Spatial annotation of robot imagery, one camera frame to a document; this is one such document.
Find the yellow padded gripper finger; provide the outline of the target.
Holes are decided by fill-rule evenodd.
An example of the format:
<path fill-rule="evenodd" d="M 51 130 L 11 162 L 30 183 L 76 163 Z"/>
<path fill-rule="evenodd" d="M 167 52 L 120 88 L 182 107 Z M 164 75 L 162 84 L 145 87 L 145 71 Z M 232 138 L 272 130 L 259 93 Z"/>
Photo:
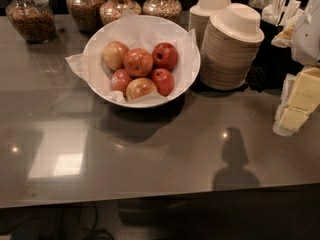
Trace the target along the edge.
<path fill-rule="evenodd" d="M 291 17 L 284 28 L 272 39 L 271 44 L 279 48 L 288 48 L 292 45 L 292 37 L 297 17 Z"/>
<path fill-rule="evenodd" d="M 320 68 L 305 66 L 296 76 L 287 74 L 280 100 L 273 132 L 289 137 L 299 131 L 320 105 Z"/>

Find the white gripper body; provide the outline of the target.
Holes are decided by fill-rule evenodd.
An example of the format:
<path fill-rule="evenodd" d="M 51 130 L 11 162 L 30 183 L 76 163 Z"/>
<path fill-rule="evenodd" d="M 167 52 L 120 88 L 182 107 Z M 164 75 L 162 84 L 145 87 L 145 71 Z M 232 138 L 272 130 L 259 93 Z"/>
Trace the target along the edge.
<path fill-rule="evenodd" d="M 304 66 L 320 66 L 320 0 L 309 0 L 295 24 L 292 59 Z"/>

